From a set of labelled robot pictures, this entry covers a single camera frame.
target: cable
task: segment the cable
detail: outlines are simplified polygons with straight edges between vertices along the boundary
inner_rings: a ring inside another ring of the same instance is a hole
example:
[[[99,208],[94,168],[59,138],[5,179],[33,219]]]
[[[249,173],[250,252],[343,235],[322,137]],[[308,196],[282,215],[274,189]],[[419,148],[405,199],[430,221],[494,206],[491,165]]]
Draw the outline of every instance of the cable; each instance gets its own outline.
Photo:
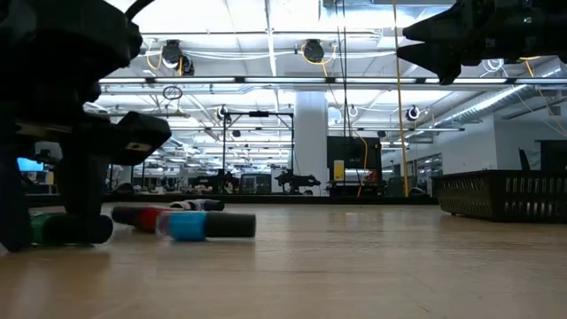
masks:
[[[362,136],[360,136],[358,133],[354,132],[354,134],[356,134],[358,138],[360,138],[364,143],[364,166],[362,167],[362,171],[366,172],[366,164],[369,159],[369,145],[366,143],[366,140],[362,138]],[[362,183],[360,183],[360,185],[358,186],[358,194],[356,194],[357,198],[361,196],[361,191],[362,191]]]
[[[397,11],[397,1],[392,0],[393,5],[393,24],[394,24],[394,36],[396,42],[396,52],[400,47],[398,43],[398,11]],[[400,71],[400,58],[396,56],[396,74],[398,76],[398,121],[400,122],[400,137],[401,137],[401,159],[403,163],[403,170],[404,170],[404,191],[405,196],[409,196],[408,190],[408,165],[406,164],[406,137],[404,136],[404,128],[403,128],[403,121],[401,119],[401,71]]]
[[[532,77],[535,77],[533,70],[532,70],[532,67],[530,66],[530,61],[526,60],[525,65],[527,66],[528,72],[530,73],[530,75]],[[541,97],[543,97],[543,100],[545,101],[546,106],[548,107],[549,114],[553,115],[553,111],[551,110],[551,106],[549,106],[548,100],[543,96],[543,92],[541,92],[540,88],[537,88],[537,90],[540,93]],[[557,123],[557,126],[564,132],[564,134],[567,135],[567,130],[565,130],[565,128],[563,128],[563,125],[561,125],[561,122],[559,122],[559,120],[556,117],[553,117],[553,119],[555,120],[555,123]]]
[[[154,65],[151,63],[151,61],[150,61],[150,56],[149,56],[149,55],[146,55],[146,56],[145,56],[145,61],[148,63],[148,66],[149,66],[149,67],[151,67],[151,68],[154,69],[154,70],[159,70],[159,67],[161,66],[161,60],[162,60],[162,56],[161,56],[162,52],[163,52],[163,45],[161,46],[161,48],[159,48],[159,62],[158,62],[158,66],[154,66]]]
[[[506,77],[509,77],[508,72],[506,72],[506,68],[502,68],[502,72],[504,73],[504,75],[506,75]],[[533,111],[533,109],[527,104],[525,103],[524,99],[517,93],[515,93],[517,98],[519,98],[520,102],[522,102],[522,104],[528,109],[530,110],[530,112],[535,112]],[[560,131],[559,129],[555,128],[553,125],[549,124],[547,121],[545,121],[544,119],[539,119],[540,121],[543,122],[543,124],[547,125],[548,127],[550,127],[551,129],[553,129],[555,132],[559,133],[561,136],[565,136],[567,137],[567,135],[565,133],[563,133],[562,131]]]
[[[137,0],[132,5],[130,5],[126,12],[124,12],[124,15],[126,15],[126,18],[131,21],[138,13],[140,13],[141,10],[143,10],[152,2],[153,0]]]

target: yellow hose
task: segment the yellow hose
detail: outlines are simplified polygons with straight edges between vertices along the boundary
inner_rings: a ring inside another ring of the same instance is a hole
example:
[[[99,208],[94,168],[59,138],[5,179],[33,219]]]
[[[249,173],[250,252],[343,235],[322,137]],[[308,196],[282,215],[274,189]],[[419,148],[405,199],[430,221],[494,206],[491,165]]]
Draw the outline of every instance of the yellow hose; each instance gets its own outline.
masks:
[[[396,39],[396,52],[400,47],[398,43],[398,12],[396,11],[396,0],[392,0],[393,4],[393,24],[394,24],[394,36]],[[396,74],[398,75],[398,121],[400,123],[400,136],[401,136],[401,165],[404,170],[404,194],[406,197],[409,196],[408,189],[408,165],[406,165],[406,137],[404,136],[403,121],[401,118],[401,71],[400,71],[400,58],[396,55]]]

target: wooden floor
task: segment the wooden floor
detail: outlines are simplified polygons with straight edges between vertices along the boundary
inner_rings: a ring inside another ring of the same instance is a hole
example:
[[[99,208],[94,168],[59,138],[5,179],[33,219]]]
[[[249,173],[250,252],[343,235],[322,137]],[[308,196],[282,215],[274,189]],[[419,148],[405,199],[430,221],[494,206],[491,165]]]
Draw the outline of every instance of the wooden floor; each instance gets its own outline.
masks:
[[[228,206],[255,241],[118,228],[96,248],[0,257],[3,319],[566,318],[567,226],[435,206]]]

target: yellow cable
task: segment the yellow cable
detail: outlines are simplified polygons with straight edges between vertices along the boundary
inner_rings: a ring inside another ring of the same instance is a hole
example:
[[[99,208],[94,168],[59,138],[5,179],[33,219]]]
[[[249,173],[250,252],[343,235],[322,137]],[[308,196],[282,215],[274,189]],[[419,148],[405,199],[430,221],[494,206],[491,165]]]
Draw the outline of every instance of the yellow cable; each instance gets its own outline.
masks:
[[[149,67],[151,67],[151,68],[154,69],[154,70],[159,69],[159,67],[161,66],[161,52],[162,52],[162,51],[163,51],[163,45],[161,46],[161,48],[159,48],[159,63],[158,63],[158,66],[154,66],[154,65],[150,62],[150,56],[149,56],[149,55],[146,55],[146,56],[145,56],[145,60],[146,60],[146,62],[148,63],[148,66],[149,66]]]
[[[400,47],[398,43],[398,12],[396,10],[396,0],[392,0],[393,5],[393,24],[394,24],[394,36],[396,40],[396,52]],[[406,137],[404,136],[403,121],[401,118],[401,71],[400,71],[400,58],[396,55],[396,74],[398,75],[398,121],[400,123],[400,137],[401,137],[401,165],[404,169],[404,192],[405,196],[409,196],[408,190],[408,165],[406,164]]]
[[[532,67],[530,66],[530,62],[526,60],[525,65],[527,66],[528,72],[530,73],[530,75],[532,77],[535,77],[535,74],[533,73]],[[549,106],[549,103],[548,103],[548,100],[546,99],[546,97],[543,96],[543,92],[541,92],[541,89],[538,89],[538,92],[540,93],[541,97],[543,97],[543,100],[546,103],[546,106],[548,107],[549,114],[553,115],[553,111],[551,111],[551,106]],[[553,116],[553,119],[555,120],[555,123],[557,123],[557,126],[564,132],[564,134],[567,135],[567,130],[565,130],[565,128],[563,128],[563,125],[561,125],[561,122],[557,119],[557,117]]]
[[[367,161],[369,159],[369,145],[366,143],[366,140],[364,138],[362,138],[362,136],[358,135],[358,133],[354,132],[355,135],[358,136],[358,138],[360,138],[362,140],[362,142],[364,143],[364,166],[362,167],[363,172],[366,172],[366,164]],[[362,182],[361,184],[358,185],[358,194],[356,194],[356,197],[360,197],[361,196],[361,191],[362,191]]]
[[[520,58],[522,61],[533,61],[541,57],[531,57],[531,58]]]

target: ventilation duct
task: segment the ventilation duct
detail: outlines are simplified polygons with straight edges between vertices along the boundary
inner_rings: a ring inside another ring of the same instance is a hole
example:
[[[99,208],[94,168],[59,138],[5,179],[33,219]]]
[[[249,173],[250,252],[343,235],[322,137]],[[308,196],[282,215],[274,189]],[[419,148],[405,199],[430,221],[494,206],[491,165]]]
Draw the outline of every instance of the ventilation duct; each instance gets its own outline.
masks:
[[[535,77],[567,77],[567,69],[558,58],[539,66],[535,70]],[[481,94],[478,97],[462,104],[456,112],[435,123],[436,127],[452,122],[467,123],[479,120],[488,114],[497,112],[510,105],[538,97],[540,93],[533,85],[515,85],[506,89]]]
[[[343,25],[343,5],[344,20],[349,29],[394,26],[392,0],[320,0],[319,4],[319,21],[329,27]],[[454,0],[399,0],[398,27],[407,27],[418,20],[442,13],[453,4]]]

